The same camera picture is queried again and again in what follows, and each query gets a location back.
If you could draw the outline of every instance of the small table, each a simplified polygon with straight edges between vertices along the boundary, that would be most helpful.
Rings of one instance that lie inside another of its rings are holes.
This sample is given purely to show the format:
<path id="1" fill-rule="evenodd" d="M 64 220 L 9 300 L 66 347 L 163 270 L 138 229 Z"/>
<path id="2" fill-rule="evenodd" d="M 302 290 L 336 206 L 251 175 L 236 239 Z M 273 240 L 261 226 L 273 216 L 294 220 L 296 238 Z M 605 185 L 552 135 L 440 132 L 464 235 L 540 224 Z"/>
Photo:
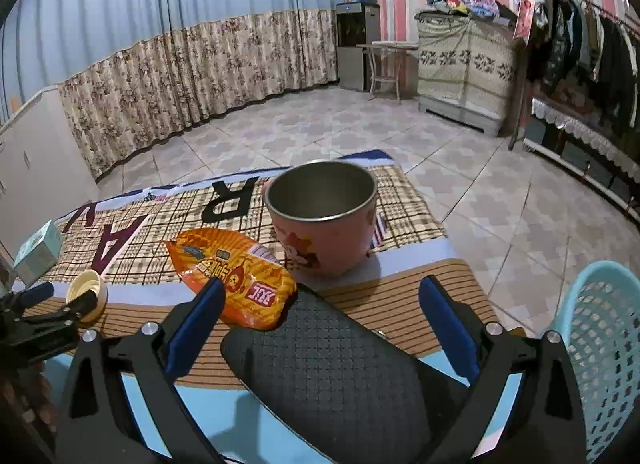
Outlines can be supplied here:
<path id="1" fill-rule="evenodd" d="M 375 89 L 377 82 L 392 82 L 396 85 L 396 97 L 398 98 L 398 104 L 400 103 L 400 86 L 398 79 L 400 77 L 400 66 L 402 64 L 401 58 L 406 54 L 408 50 L 417 50 L 418 44 L 409 41 L 373 41 L 366 45 L 357 45 L 363 49 L 363 52 L 367 54 L 369 58 L 369 70 L 371 72 L 371 88 L 369 94 L 371 97 L 369 100 L 376 97 Z M 376 65 L 375 51 L 380 53 L 387 52 L 394 56 L 394 75 L 393 76 L 379 76 L 378 66 Z"/>

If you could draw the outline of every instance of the cartoon print on cup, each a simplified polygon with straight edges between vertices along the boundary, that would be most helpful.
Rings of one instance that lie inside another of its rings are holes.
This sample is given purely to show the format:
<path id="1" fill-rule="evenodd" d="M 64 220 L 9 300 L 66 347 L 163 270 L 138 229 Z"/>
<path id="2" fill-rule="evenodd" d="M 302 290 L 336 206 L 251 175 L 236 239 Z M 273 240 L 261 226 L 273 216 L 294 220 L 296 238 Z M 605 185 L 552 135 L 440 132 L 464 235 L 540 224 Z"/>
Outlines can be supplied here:
<path id="1" fill-rule="evenodd" d="M 309 238 L 298 238 L 296 233 L 289 233 L 284 248 L 289 257 L 300 266 L 308 269 L 320 267 L 318 255 Z"/>

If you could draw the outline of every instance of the tile floor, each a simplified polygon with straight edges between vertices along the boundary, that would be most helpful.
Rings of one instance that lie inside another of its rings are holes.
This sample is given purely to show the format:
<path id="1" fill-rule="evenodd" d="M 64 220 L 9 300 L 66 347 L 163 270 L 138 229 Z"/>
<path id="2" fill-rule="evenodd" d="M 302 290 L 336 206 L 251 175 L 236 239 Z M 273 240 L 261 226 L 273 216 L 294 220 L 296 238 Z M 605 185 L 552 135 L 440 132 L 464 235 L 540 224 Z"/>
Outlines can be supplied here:
<path id="1" fill-rule="evenodd" d="M 194 127 L 98 184 L 102 198 L 372 148 L 403 167 L 509 328 L 548 326 L 585 266 L 640 271 L 640 235 L 606 200 L 521 144 L 335 86 L 287 94 Z"/>

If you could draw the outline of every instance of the blue gripper pad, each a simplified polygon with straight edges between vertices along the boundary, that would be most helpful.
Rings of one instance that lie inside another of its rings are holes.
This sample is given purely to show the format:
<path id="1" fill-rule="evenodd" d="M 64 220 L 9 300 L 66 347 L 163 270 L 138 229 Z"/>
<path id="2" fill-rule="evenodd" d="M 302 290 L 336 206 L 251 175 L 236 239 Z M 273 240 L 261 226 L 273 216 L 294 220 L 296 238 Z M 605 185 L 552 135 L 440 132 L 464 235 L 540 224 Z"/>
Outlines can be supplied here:
<path id="1" fill-rule="evenodd" d="M 46 281 L 36 287 L 23 290 L 18 294 L 18 306 L 22 310 L 25 310 L 37 305 L 38 303 L 42 303 L 51 296 L 53 296 L 53 285 Z"/>
<path id="2" fill-rule="evenodd" d="M 164 373 L 169 379 L 186 376 L 225 307 L 225 285 L 212 278 L 198 293 L 198 302 L 166 346 Z"/>
<path id="3" fill-rule="evenodd" d="M 420 308 L 453 369 L 473 382 L 480 373 L 476 343 L 451 307 L 451 298 L 441 289 L 434 276 L 423 278 L 418 289 Z"/>

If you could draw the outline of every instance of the blue plastic basket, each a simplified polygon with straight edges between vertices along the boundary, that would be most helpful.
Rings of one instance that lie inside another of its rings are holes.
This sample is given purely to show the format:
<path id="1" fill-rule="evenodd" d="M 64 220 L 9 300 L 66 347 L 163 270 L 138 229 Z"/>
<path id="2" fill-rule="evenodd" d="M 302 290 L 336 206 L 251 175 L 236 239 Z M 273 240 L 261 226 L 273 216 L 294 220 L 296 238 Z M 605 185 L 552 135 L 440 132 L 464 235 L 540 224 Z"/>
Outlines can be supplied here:
<path id="1" fill-rule="evenodd" d="M 640 394 L 640 281 L 614 261 L 584 269 L 549 327 L 562 335 L 580 389 L 588 462 L 609 445 Z"/>

